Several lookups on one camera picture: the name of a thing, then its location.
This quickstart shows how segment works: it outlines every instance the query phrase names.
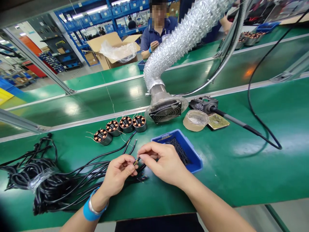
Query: green conveyor belt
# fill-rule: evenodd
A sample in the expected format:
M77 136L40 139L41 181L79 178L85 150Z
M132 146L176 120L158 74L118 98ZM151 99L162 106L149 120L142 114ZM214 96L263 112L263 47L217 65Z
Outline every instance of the green conveyor belt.
M195 176L233 207L266 204L309 197L306 183L309 178L309 78L251 91L256 113L271 128L283 149L277 150L238 125L210 131L191 132L184 128L184 114L161 125L148 122L144 133L137 133L137 150L151 138L180 129L190 140L202 159L203 169ZM217 97L219 108L265 134L248 109L247 92L236 92ZM58 147L59 167L71 171L99 154L114 150L124 142L120 137L106 147L94 143L87 131L94 132L109 120L53 132ZM43 135L0 143L0 163L14 159L28 150ZM130 134L122 135L124 140ZM111 160L112 154L102 160ZM144 184L127 187L110 200L101 221L193 212L186 195L174 186L165 184L146 168L150 178ZM33 193L13 189L4 192L7 173L0 171L0 204L7 221L14 222L15 230L23 231L62 226L72 213L57 212L32 215Z
M308 38L306 37L279 44L257 70L253 82L268 80L283 72L296 59L309 50L307 40ZM196 94L247 84L255 65L268 50L269 46L233 55L215 82ZM210 77L214 70L212 67L213 63L214 61L207 61L164 72L162 79L166 85L166 90L171 94L194 90ZM136 66L126 66L121 69L102 72L105 80L119 80L120 77L127 73L123 71L124 69L136 68ZM96 73L95 75L99 75L99 77L95 78L95 81L99 78L102 79L101 73ZM145 97L147 90L143 78L109 86L108 90L115 112L135 109L150 104L151 98ZM107 89L103 87L12 110L11 112L40 125L56 126L110 114L114 112L114 109ZM0 124L0 127L0 138L20 133L20 130L9 125L6 126L3 123Z

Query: plastic bag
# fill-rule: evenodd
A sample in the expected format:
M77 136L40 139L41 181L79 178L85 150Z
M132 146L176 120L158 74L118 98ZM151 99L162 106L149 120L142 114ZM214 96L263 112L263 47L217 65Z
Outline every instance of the plastic bag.
M60 171L55 167L53 169L48 168L45 169L42 173L34 177L28 182L28 189L31 190L33 193L35 193L36 189L40 186L40 184L51 177L52 175L55 175L59 173Z
M112 47L107 40L104 40L100 53L110 60L126 63L136 56L137 48L135 43L128 43L121 47Z

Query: cardboard box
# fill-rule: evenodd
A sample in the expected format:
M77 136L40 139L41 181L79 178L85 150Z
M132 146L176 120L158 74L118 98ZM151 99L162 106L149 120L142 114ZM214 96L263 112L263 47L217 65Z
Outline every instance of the cardboard box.
M94 53L97 55L97 58L99 59L101 65L103 67L103 70L107 70L107 69L112 69L112 68L116 68L116 67L120 67L120 66L123 66L123 65L126 65L126 64L136 62L137 56L135 56L132 60L130 60L126 63L120 63L116 60L109 59L109 58L105 57L103 54L100 53L101 44L103 43L103 41L107 40L107 42L112 47L121 47L121 46L129 44L129 43L135 43L136 50L140 51L141 50L140 46L135 42L139 37L141 37L141 34L130 35L124 41L122 41L120 39L120 37L118 36L117 32L112 32L112 33L108 33L106 35L94 38L94 39L88 41L88 44L90 45L90 47L94 51ZM125 53L120 54L121 58L125 58L129 55L130 54L125 54Z
M20 77L17 77L17 78L15 78L15 83L17 83L17 84L23 84L23 83L25 83L25 80L23 80L23 79L20 78Z
M48 46L41 48L42 52L48 52L50 49Z
M88 61L88 63L90 64L90 66L91 66L91 65L95 65L95 64L98 63L98 62L97 62L97 59L96 59L96 57L95 57L95 54L92 53L92 52L86 53L86 54L85 54L85 58L86 58L86 60Z
M65 54L65 50L63 48L58 48L57 50L60 54Z
M180 2L172 2L169 6L169 16L178 18L180 9Z

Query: hand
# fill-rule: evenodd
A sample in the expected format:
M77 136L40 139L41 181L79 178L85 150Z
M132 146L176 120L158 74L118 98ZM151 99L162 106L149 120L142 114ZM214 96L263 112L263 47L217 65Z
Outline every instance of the hand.
M151 44L150 44L150 47L151 47L151 51L154 52L154 50L159 46L159 42L158 41L153 41Z
M190 175L173 145L150 142L140 148L137 157L161 180L179 188Z
M106 197L117 195L123 188L129 176L136 176L138 165L133 165L135 158L131 155L121 155L113 159L107 168L104 181L98 189Z
M226 20L226 22L222 25L224 33L227 35L229 30L231 29L232 22Z

